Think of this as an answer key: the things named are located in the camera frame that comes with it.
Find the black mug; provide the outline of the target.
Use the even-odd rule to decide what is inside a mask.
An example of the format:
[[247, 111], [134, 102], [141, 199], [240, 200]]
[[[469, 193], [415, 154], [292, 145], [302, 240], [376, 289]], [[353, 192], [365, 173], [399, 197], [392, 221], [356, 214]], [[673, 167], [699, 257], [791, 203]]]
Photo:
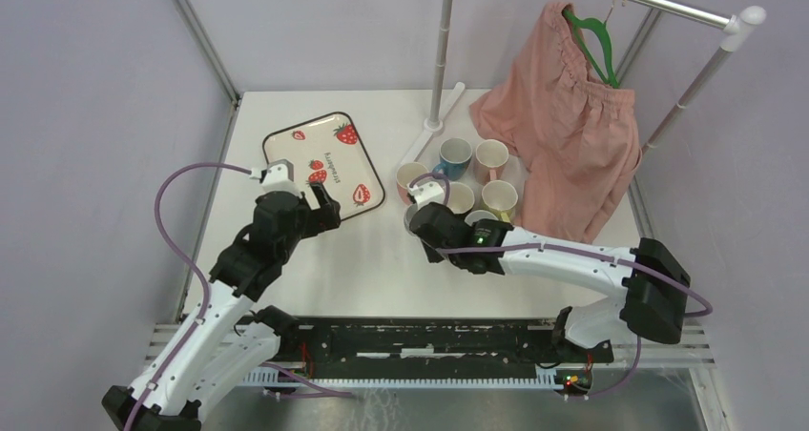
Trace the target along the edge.
[[453, 214], [466, 216], [474, 210], [475, 205], [475, 193], [467, 184], [459, 181], [450, 183], [449, 199], [446, 206]]

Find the terracotta mug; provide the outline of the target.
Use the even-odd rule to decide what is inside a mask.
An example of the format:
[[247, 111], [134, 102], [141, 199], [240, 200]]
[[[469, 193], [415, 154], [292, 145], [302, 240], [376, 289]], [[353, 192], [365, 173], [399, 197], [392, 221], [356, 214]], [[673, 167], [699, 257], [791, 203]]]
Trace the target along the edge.
[[482, 220], [499, 221], [500, 218], [487, 210], [474, 210], [465, 217], [465, 223], [468, 225], [474, 225]]

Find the salmon pink mug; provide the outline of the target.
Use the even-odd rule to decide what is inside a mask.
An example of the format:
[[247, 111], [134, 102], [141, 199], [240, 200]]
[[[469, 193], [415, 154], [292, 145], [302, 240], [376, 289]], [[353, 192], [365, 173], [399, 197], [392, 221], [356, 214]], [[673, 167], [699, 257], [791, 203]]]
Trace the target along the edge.
[[410, 205], [408, 187], [417, 177], [427, 174], [428, 168], [420, 162], [406, 162], [396, 171], [395, 180], [400, 200], [405, 206]]

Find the yellow mug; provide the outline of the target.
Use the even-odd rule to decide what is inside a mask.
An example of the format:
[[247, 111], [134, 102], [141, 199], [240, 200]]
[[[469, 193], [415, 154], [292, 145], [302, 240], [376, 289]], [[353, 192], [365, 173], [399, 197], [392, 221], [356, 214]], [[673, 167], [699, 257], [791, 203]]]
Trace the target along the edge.
[[492, 180], [481, 192], [484, 208], [498, 219], [512, 222], [515, 219], [519, 195], [515, 187], [504, 180]]

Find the blue mug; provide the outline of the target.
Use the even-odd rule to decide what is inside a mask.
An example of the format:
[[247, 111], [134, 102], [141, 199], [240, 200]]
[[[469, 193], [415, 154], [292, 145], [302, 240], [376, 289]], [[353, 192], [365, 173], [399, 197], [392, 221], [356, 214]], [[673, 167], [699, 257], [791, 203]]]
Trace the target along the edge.
[[463, 138], [446, 139], [439, 149], [439, 163], [432, 172], [445, 175], [451, 181], [460, 180], [472, 158], [472, 147]]

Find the light pink mug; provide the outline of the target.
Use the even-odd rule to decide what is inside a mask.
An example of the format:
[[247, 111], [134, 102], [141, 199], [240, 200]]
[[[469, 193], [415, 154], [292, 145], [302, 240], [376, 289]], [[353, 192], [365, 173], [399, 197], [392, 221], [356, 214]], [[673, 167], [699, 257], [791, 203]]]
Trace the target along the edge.
[[500, 179], [508, 163], [509, 150], [506, 144], [495, 139], [486, 139], [477, 145], [473, 157], [473, 173], [476, 181], [486, 185]]

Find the grey-blue mug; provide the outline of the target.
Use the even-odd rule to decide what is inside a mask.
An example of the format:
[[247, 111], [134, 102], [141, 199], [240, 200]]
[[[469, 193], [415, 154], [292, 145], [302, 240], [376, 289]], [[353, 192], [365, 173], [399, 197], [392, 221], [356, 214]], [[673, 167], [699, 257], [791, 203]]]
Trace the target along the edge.
[[416, 236], [416, 232], [421, 226], [421, 219], [418, 216], [420, 208], [417, 204], [409, 205], [404, 212], [404, 227], [411, 236]]

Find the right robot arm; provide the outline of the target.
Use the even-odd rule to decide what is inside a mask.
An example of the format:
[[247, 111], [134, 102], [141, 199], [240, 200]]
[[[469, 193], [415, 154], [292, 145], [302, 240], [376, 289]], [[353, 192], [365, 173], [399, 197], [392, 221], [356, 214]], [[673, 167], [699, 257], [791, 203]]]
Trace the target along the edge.
[[448, 207], [411, 206], [406, 229], [421, 240], [431, 263], [449, 261], [474, 275], [532, 276], [601, 294], [595, 303], [560, 311], [552, 353], [575, 362], [613, 334], [649, 341], [681, 341], [691, 278], [660, 241], [643, 237], [635, 247], [596, 245], [541, 236], [505, 221], [464, 222]]

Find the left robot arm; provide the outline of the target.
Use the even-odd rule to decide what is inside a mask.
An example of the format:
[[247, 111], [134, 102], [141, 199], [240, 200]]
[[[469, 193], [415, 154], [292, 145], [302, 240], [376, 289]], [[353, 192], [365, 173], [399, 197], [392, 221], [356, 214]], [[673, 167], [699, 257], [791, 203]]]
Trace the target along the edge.
[[153, 363], [128, 386], [112, 386], [102, 406], [119, 430], [198, 430], [210, 412], [260, 363], [289, 361], [299, 335], [257, 318], [240, 341], [220, 343], [281, 275], [298, 243], [341, 224], [339, 202], [321, 183], [310, 207], [289, 181], [256, 200], [253, 220], [224, 249], [203, 299]]

